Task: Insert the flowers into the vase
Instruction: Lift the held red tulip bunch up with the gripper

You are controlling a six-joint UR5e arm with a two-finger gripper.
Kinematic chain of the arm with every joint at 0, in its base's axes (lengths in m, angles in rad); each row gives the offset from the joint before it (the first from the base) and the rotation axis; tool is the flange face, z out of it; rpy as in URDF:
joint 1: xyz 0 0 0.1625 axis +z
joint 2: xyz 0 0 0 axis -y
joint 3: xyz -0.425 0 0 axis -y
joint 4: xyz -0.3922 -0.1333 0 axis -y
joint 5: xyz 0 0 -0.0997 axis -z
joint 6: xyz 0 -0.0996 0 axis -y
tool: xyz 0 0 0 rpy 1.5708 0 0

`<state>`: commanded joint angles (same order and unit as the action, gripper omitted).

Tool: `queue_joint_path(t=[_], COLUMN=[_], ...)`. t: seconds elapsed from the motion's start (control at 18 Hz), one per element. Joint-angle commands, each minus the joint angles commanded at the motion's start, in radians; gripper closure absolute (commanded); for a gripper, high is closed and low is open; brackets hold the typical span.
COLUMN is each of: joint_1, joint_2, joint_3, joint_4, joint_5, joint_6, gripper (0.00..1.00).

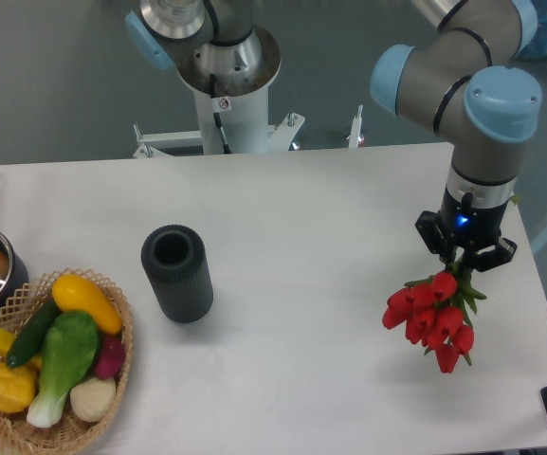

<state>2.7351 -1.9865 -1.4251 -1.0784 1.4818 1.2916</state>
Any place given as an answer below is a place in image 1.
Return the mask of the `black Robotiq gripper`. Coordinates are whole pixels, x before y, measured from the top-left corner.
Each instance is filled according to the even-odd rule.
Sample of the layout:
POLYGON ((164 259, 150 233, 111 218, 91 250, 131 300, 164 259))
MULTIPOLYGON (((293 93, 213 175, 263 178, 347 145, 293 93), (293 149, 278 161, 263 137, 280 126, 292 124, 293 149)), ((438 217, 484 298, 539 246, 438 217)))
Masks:
POLYGON ((517 251, 515 242, 500 238, 501 221, 507 204, 504 202, 491 209, 473 206, 462 212, 461 201, 445 190, 439 214, 423 211, 415 227, 428 251, 441 262, 454 261, 455 244, 461 248, 479 250, 465 252, 465 269, 488 271, 510 263, 517 251))

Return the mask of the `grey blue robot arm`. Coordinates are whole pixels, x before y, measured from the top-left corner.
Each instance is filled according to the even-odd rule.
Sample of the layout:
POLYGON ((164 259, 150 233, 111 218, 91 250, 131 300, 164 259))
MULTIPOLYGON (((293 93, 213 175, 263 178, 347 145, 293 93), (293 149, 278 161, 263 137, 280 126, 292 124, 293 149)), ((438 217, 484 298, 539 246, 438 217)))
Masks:
MULTIPOLYGON (((516 245, 501 220, 538 126, 538 82, 508 66, 533 39, 529 1, 420 1, 437 40, 418 51, 394 45, 370 78, 374 101, 453 147, 442 206, 416 228, 446 264, 484 272, 510 262, 516 245)), ((248 1, 140 1, 125 17, 135 46, 153 66, 175 69, 193 92, 208 155, 289 148, 301 121, 268 122, 268 88, 281 55, 248 1)))

